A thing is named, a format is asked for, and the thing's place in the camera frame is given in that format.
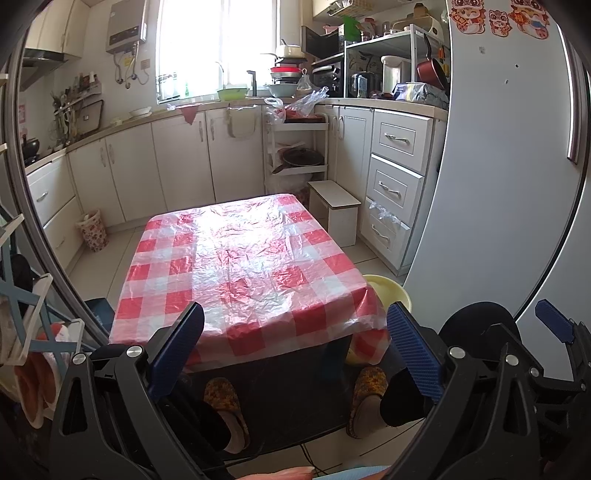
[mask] bowl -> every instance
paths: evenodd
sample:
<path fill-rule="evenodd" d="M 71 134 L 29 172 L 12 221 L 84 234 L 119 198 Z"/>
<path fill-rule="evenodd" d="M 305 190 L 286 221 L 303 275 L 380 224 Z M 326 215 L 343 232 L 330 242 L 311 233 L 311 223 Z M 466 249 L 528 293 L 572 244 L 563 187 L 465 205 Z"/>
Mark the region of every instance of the bowl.
<path fill-rule="evenodd" d="M 248 88 L 224 88 L 217 91 L 217 96 L 222 102 L 229 102 L 230 100 L 242 100 L 246 98 Z"/>
<path fill-rule="evenodd" d="M 129 114 L 133 117 L 133 116 L 142 116 L 142 115 L 148 115 L 148 113 L 150 113 L 152 111 L 152 107 L 150 106 L 146 106 L 144 108 L 138 108 L 137 110 L 132 110 L 129 112 Z"/>
<path fill-rule="evenodd" d="M 297 84 L 274 83 L 273 85 L 267 85 L 267 88 L 275 98 L 288 98 L 293 97 L 296 94 Z"/>

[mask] kitchen utensil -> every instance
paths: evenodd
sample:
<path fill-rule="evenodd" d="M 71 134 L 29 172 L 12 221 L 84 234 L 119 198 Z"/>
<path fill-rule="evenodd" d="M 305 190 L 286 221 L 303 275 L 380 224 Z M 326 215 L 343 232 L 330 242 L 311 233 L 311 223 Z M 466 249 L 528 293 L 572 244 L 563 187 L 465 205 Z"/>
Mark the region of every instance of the kitchen utensil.
<path fill-rule="evenodd" d="M 246 98 L 247 92 L 248 88 L 223 88 L 217 91 L 217 96 L 222 102 L 229 102 Z"/>
<path fill-rule="evenodd" d="M 384 64 L 383 92 L 392 93 L 397 84 L 410 82 L 412 67 L 409 60 L 392 55 L 385 55 L 381 60 Z"/>
<path fill-rule="evenodd" d="M 353 98 L 369 98 L 376 89 L 376 77 L 372 72 L 357 72 L 349 77 L 349 96 Z"/>
<path fill-rule="evenodd" d="M 144 108 L 138 108 L 137 110 L 132 110 L 132 111 L 129 112 L 129 114 L 132 117 L 136 117 L 136 116 L 146 115 L 146 114 L 150 113 L 151 111 L 152 111 L 152 107 L 147 106 L 147 107 L 144 107 Z"/>
<path fill-rule="evenodd" d="M 281 45 L 279 45 L 275 51 L 278 57 L 299 57 L 303 58 L 306 55 L 302 52 L 299 45 L 288 45 L 285 40 L 281 39 Z"/>
<path fill-rule="evenodd" d="M 441 64 L 437 60 L 431 58 L 431 43 L 427 38 L 427 34 L 424 33 L 423 37 L 425 38 L 425 45 L 427 46 L 427 60 L 422 61 L 417 65 L 418 77 L 421 82 L 433 85 L 449 95 L 449 84 L 445 72 L 443 71 Z"/>
<path fill-rule="evenodd" d="M 289 167 L 313 167 L 324 163 L 324 156 L 316 150 L 305 147 L 282 148 L 277 152 L 283 162 L 272 173 L 279 173 Z"/>
<path fill-rule="evenodd" d="M 275 98 L 287 98 L 293 97 L 296 94 L 297 84 L 296 83 L 274 83 L 273 85 L 267 85 L 267 88 L 271 92 L 271 95 Z"/>

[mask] water heater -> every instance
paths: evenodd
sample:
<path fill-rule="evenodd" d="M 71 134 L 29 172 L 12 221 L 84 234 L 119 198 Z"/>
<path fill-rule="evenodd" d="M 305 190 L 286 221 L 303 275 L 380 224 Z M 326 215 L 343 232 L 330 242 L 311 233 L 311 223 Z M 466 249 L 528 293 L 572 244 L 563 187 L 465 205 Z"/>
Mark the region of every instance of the water heater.
<path fill-rule="evenodd" d="M 147 0 L 122 0 L 111 6 L 107 29 L 107 53 L 131 50 L 146 41 Z"/>

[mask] range hood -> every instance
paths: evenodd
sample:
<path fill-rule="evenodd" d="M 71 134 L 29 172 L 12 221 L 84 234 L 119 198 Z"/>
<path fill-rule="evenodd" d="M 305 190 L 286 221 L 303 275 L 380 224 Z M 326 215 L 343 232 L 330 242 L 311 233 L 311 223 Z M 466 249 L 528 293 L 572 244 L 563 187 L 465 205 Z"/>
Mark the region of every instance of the range hood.
<path fill-rule="evenodd" d="M 63 65 L 65 61 L 63 53 L 25 48 L 22 57 L 20 91 L 24 92 L 41 77 Z"/>

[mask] window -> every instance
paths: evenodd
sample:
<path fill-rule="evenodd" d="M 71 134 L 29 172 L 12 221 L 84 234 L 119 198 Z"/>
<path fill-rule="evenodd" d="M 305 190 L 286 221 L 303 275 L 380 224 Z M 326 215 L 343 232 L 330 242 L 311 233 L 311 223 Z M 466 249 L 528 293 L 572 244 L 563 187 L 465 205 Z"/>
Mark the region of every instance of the window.
<path fill-rule="evenodd" d="M 224 83 L 271 83 L 277 0 L 162 0 L 158 19 L 158 102 L 216 98 Z"/>

